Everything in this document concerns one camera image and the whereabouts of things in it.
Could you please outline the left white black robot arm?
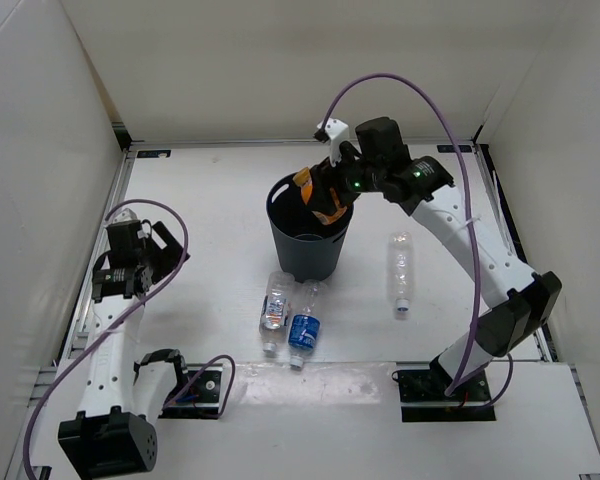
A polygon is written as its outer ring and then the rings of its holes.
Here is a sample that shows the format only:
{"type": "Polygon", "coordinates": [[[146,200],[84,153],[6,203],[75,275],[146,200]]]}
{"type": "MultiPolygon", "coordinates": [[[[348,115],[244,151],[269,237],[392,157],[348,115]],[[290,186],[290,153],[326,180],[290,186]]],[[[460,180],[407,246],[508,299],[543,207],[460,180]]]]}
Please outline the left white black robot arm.
{"type": "Polygon", "coordinates": [[[178,350],[138,350],[144,300],[188,254],[161,222],[119,216],[106,232],[109,248],[92,273],[85,390],[75,418],[58,428],[59,445],[82,479],[151,471],[163,404],[184,397],[191,379],[178,350]]]}

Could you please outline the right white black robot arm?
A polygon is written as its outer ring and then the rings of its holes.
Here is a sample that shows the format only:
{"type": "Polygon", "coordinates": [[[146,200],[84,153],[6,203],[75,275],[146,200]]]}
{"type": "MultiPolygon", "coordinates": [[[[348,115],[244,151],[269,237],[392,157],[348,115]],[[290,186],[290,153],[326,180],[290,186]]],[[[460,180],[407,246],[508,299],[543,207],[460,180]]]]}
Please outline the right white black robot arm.
{"type": "Polygon", "coordinates": [[[379,117],[359,125],[356,144],[347,124],[328,119],[315,138],[328,145],[325,160],[294,177],[307,209],[331,225],[363,193],[380,193],[426,228],[474,283],[486,313],[435,357],[429,387],[440,399],[460,393],[470,378],[546,323],[562,289],[553,272],[537,273],[467,212],[470,193],[456,186],[435,158],[411,158],[398,124],[379,117]]]}

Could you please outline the orange juice bottle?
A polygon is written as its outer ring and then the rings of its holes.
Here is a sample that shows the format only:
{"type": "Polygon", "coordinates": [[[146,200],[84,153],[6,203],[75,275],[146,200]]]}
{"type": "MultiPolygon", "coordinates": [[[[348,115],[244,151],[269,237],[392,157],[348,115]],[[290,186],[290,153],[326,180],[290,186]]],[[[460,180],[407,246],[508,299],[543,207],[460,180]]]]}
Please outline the orange juice bottle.
{"type": "Polygon", "coordinates": [[[308,167],[298,171],[293,182],[300,188],[304,205],[322,225],[334,224],[347,213],[348,207],[341,204],[336,190],[327,186],[308,167]]]}

